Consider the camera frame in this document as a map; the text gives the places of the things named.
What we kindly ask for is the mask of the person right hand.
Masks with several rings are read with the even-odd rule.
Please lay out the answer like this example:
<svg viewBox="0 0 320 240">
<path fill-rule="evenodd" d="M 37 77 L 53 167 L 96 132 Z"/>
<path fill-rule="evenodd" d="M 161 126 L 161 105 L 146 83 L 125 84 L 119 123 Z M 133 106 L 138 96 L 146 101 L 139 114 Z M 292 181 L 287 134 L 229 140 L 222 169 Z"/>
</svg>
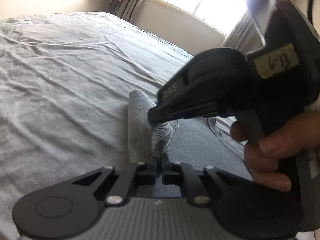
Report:
<svg viewBox="0 0 320 240">
<path fill-rule="evenodd" d="M 246 142 L 244 158 L 254 182 L 289 192 L 292 183 L 288 176 L 277 171 L 279 161 L 304 149 L 319 153 L 319 110 L 296 116 L 280 130 L 260 139 L 257 145 L 248 142 L 248 135 L 238 121 L 231 125 L 230 136 L 235 141 Z"/>
</svg>

